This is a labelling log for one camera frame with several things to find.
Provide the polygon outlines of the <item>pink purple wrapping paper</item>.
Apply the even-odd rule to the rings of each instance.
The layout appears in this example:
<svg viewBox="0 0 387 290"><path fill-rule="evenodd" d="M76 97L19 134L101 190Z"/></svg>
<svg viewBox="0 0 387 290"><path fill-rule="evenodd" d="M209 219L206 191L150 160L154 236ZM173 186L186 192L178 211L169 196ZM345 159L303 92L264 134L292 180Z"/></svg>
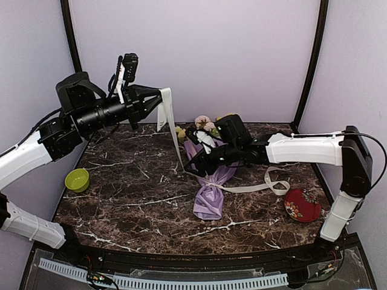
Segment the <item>pink purple wrapping paper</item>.
<svg viewBox="0 0 387 290"><path fill-rule="evenodd" d="M221 166L217 168L213 175L205 178L198 177L201 186L194 205L193 213L204 221L216 221L223 217L224 193L217 185L225 184L234 176L236 168Z"/></svg>

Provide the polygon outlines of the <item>pink rose flower stem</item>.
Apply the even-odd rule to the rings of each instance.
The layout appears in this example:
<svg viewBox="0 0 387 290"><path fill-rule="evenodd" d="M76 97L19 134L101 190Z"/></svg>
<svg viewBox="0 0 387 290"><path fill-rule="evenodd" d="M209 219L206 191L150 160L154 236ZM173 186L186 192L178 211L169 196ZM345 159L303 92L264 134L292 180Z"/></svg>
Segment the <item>pink rose flower stem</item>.
<svg viewBox="0 0 387 290"><path fill-rule="evenodd" d="M208 116L200 115L195 119L194 123L197 129L203 129L212 134L218 133L214 122Z"/></svg>

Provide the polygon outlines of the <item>yellow fuzzy poppy stem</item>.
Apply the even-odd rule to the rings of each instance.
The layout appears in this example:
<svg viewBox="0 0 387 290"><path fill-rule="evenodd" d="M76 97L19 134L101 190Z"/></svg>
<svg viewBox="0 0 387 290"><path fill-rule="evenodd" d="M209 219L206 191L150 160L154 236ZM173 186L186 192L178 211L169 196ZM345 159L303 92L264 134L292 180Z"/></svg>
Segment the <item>yellow fuzzy poppy stem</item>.
<svg viewBox="0 0 387 290"><path fill-rule="evenodd" d="M226 114L226 115L224 115L224 116L222 116L222 117L217 117L217 118L216 118L216 121L219 121L220 119L222 119L222 118L224 118L224 117L231 116L231 115L235 115L235 113L229 113L229 114Z"/></svg>

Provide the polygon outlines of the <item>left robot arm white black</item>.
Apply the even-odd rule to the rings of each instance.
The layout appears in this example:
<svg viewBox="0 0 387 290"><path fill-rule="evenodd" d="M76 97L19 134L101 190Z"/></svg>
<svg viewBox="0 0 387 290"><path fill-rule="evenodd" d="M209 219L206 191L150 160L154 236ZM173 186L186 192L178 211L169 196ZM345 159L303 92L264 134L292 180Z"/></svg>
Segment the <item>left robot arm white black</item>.
<svg viewBox="0 0 387 290"><path fill-rule="evenodd" d="M18 144L1 154L1 188L32 170L55 162L104 127L129 121L133 129L158 105L171 103L171 89L131 84L115 96L93 84L87 72L77 72L56 85L60 109L48 114ZM85 249L73 228L26 212L1 195L1 230L44 243L72 263L85 259Z"/></svg>

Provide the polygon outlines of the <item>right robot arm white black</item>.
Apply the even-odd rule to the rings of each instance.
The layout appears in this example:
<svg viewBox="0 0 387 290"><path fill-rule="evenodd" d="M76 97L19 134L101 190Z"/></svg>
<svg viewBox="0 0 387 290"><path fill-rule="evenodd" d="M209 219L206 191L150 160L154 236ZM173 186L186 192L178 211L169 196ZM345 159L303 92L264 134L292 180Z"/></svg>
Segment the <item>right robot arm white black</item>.
<svg viewBox="0 0 387 290"><path fill-rule="evenodd" d="M355 126L328 134L290 134L280 132L253 138L239 115L228 115L215 123L214 137L204 129L190 127L186 136L198 153L185 170L200 177L215 173L220 166L240 163L244 166L279 163L319 163L342 168L343 181L328 216L321 226L319 239L309 247L314 262L323 261L332 252L332 244L371 191L372 157Z"/></svg>

